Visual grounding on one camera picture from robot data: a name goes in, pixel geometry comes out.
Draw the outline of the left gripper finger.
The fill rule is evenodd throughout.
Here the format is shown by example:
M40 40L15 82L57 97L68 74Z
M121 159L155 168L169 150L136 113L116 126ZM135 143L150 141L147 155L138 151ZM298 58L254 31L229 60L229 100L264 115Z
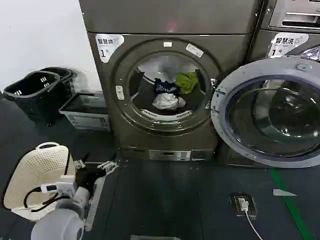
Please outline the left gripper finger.
M119 167L118 160L117 160L117 153L115 152L111 159L98 165L97 169L104 171L106 174L113 173Z
M90 152L88 151L81 159L74 160L73 165L76 170L86 167L86 161L88 160Z

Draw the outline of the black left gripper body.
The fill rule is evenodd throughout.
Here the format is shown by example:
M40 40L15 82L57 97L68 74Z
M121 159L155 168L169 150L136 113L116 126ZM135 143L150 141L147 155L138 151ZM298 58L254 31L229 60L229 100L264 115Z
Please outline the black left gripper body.
M75 166L75 183L78 188L84 188L89 192L94 191L94 185L97 179L106 175L106 170L96 165L85 165L78 163Z

